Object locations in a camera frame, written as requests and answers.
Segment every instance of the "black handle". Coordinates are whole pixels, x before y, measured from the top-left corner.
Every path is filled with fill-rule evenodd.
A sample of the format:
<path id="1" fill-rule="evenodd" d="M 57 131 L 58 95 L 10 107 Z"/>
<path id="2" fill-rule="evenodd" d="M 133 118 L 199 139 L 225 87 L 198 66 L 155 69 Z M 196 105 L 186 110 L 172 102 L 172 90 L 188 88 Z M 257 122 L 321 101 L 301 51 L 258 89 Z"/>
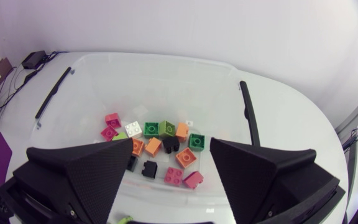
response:
<path id="1" fill-rule="evenodd" d="M 254 108 L 252 107 L 251 97 L 248 92 L 247 83 L 244 81 L 240 82 L 242 97 L 244 99 L 244 104 L 246 109 L 244 111 L 244 116 L 248 120 L 249 131 L 251 133 L 251 141 L 253 146 L 260 146 L 258 126 L 256 124 L 256 118 L 254 113 Z"/>
<path id="2" fill-rule="evenodd" d="M 59 90 L 59 86 L 62 83 L 62 81 L 66 78 L 67 74 L 70 72 L 71 67 L 68 67 L 65 71 L 65 73 L 63 73 L 63 75 L 59 78 L 59 80 L 56 82 L 55 86 L 52 88 L 52 90 L 50 90 L 50 93 L 48 94 L 47 98 L 44 100 L 44 102 L 41 105 L 41 108 L 38 110 L 38 113 L 35 115 L 35 118 L 38 119 L 41 117 L 42 112 L 44 112 L 44 109 L 47 107 L 50 99 L 52 99 L 52 97 L 54 96 L 54 94 L 57 93 L 57 91 Z"/>

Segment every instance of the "black block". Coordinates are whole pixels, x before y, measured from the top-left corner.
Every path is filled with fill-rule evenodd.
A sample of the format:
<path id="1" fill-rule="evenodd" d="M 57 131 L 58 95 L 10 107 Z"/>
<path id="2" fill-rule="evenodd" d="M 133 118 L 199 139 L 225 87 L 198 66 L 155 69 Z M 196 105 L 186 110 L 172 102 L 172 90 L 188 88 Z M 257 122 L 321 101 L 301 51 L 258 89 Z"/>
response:
<path id="1" fill-rule="evenodd" d="M 154 179 L 155 173 L 157 173 L 157 163 L 152 161 L 146 161 L 143 166 L 144 168 L 142 170 L 142 175 Z"/>
<path id="2" fill-rule="evenodd" d="M 131 156 L 128 161 L 127 170 L 133 172 L 135 170 L 135 166 L 137 164 L 137 158 L 136 156 Z"/>
<path id="3" fill-rule="evenodd" d="M 166 139 L 162 140 L 162 144 L 164 145 L 165 152 L 168 154 L 172 151 L 179 151 L 179 140 L 176 136 L 167 137 Z"/>

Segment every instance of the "orange block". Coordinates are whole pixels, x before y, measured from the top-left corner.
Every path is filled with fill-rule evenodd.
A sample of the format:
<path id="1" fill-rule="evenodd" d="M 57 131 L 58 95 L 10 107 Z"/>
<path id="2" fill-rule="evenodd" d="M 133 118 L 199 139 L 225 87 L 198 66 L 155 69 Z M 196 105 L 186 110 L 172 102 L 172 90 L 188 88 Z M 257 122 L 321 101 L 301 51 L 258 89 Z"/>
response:
<path id="1" fill-rule="evenodd" d="M 139 157 L 142 155 L 144 142 L 134 138 L 132 138 L 132 142 L 134 143 L 134 150 L 132 150 L 132 155 Z"/>
<path id="2" fill-rule="evenodd" d="M 197 160 L 197 157 L 191 152 L 191 150 L 187 147 L 182 152 L 179 152 L 177 155 L 177 162 L 183 167 L 186 168 L 190 166 Z"/>
<path id="3" fill-rule="evenodd" d="M 178 123 L 177 138 L 180 142 L 186 141 L 187 134 L 189 133 L 189 127 L 185 123 Z"/>
<path id="4" fill-rule="evenodd" d="M 149 143 L 146 145 L 145 150 L 152 157 L 155 157 L 161 149 L 161 141 L 156 138 L 151 138 Z"/>

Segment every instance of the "white block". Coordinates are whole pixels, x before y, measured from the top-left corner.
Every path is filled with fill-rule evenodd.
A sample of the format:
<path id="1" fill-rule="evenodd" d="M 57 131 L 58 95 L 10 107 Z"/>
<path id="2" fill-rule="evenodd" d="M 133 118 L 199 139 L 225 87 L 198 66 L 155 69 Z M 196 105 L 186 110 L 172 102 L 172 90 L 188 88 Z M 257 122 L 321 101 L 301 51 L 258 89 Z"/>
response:
<path id="1" fill-rule="evenodd" d="M 137 121 L 125 125 L 125 130 L 127 131 L 129 138 L 139 138 L 143 135 L 142 129 Z"/>

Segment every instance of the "purple mat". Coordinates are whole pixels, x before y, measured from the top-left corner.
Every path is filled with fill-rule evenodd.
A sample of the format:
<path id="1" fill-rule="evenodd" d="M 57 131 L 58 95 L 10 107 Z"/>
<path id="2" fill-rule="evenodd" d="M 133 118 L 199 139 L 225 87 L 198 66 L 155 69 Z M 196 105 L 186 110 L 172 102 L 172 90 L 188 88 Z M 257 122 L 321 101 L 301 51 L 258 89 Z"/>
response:
<path id="1" fill-rule="evenodd" d="M 12 150 L 0 133 L 0 186 L 5 183 L 7 168 L 11 161 Z"/>

